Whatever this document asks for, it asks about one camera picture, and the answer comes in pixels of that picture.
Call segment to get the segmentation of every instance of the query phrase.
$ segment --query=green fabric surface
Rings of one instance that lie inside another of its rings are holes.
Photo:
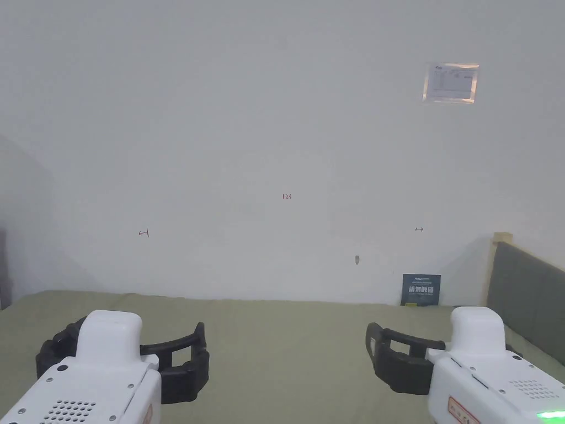
[[[34,383],[41,344],[92,310],[134,312],[141,343],[206,326],[210,381],[195,402],[164,405],[162,424],[431,422],[423,396],[392,392],[373,373],[367,324],[448,341],[450,307],[322,302],[188,300],[160,296],[43,292],[0,314],[0,416]],[[526,359],[563,380],[563,366],[508,332]],[[179,352],[174,364],[189,359]]]

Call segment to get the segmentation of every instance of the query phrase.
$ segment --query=white plastic housing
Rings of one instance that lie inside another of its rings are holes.
[[[159,363],[140,357],[141,325],[132,313],[92,312],[76,357],[51,367],[0,424],[158,424]]]
[[[451,314],[449,351],[428,351],[434,363],[428,409],[438,424],[531,424],[538,413],[565,410],[563,384],[506,350],[504,324],[488,308]]]

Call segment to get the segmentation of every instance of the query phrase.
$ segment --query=white wall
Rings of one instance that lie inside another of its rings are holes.
[[[14,298],[475,304],[494,231],[565,265],[565,2],[115,3],[0,3]],[[422,104],[434,60],[474,105]]]

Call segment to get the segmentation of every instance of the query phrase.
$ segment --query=blue sign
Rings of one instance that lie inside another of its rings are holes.
[[[440,303],[441,275],[404,274],[400,305],[431,306]]]

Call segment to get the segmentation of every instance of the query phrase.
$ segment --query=ventilation holes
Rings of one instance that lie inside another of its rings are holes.
[[[53,408],[50,409],[49,412],[43,417],[45,421],[41,421],[39,422],[39,424],[65,424],[61,421],[71,421],[69,424],[77,421],[85,422],[85,417],[88,417],[89,415],[89,413],[86,411],[92,411],[93,406],[95,405],[96,402],[60,399],[56,402],[53,402]]]
[[[530,399],[549,399],[551,397],[559,397],[559,395],[556,395],[546,386],[538,383],[537,380],[510,380],[509,383]]]

